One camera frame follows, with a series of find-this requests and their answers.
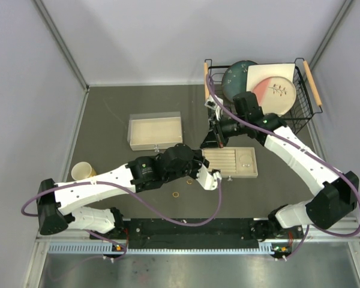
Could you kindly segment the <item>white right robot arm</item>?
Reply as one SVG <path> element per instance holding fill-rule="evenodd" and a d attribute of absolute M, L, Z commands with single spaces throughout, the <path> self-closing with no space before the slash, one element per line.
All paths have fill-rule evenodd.
<path fill-rule="evenodd" d="M 323 161 L 305 146 L 274 113 L 264 114 L 256 96 L 244 92 L 234 97 L 237 114 L 224 107 L 214 92 L 205 105 L 213 111 L 210 131 L 202 147 L 223 148 L 233 136 L 246 134 L 282 159 L 307 185 L 313 198 L 297 204 L 286 204 L 268 215 L 268 230 L 274 237 L 284 236 L 291 227 L 313 225 L 328 233 L 339 220 L 355 209 L 360 211 L 359 178 L 353 172 L 342 173 Z M 349 233 L 355 236 L 358 228 Z"/>

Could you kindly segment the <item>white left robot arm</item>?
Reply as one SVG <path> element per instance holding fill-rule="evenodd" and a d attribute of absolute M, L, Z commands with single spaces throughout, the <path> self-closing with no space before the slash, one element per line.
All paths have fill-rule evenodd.
<path fill-rule="evenodd" d="M 117 238 L 124 231 L 119 211 L 89 205 L 110 197 L 156 190 L 183 177 L 196 180 L 204 190 L 217 188 L 217 177 L 200 150 L 177 144 L 155 156 L 142 156 L 88 179 L 70 183 L 43 180 L 37 200 L 39 233 L 53 235 L 66 229 L 94 230 Z"/>

